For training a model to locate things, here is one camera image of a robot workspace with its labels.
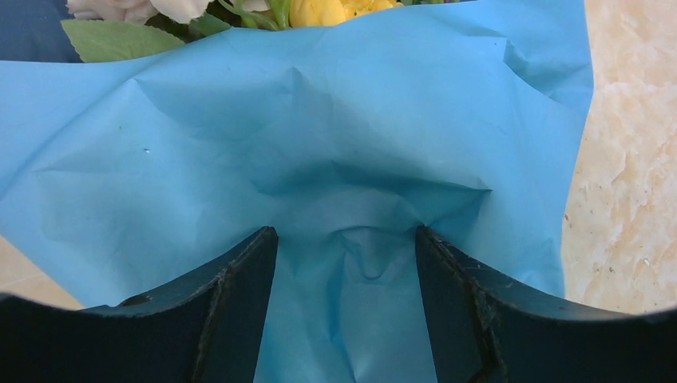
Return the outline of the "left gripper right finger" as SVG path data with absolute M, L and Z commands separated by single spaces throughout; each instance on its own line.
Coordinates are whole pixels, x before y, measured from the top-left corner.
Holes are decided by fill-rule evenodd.
M 673 382 L 676 312 L 632 315 L 532 288 L 428 227 L 415 253 L 440 382 Z

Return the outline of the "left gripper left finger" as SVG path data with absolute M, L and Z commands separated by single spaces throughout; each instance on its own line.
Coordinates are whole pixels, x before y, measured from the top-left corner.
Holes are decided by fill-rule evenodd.
M 278 236 L 230 251 L 118 306 L 66 310 L 1 296 L 4 382 L 251 382 Z

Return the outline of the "blue wrapping paper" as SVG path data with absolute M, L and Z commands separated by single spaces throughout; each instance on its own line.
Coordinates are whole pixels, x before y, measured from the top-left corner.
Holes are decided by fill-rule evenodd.
M 582 1 L 404 6 L 105 64 L 77 62 L 64 14 L 1 4 L 1 233 L 80 303 L 272 226 L 258 382 L 431 382 L 417 226 L 564 294 Z

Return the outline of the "small yellow pink flower bouquet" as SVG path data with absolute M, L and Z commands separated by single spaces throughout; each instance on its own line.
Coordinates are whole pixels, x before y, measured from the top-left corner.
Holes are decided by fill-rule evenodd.
M 68 1 L 61 21 L 83 62 L 152 56 L 232 27 L 282 31 L 336 26 L 407 1 Z

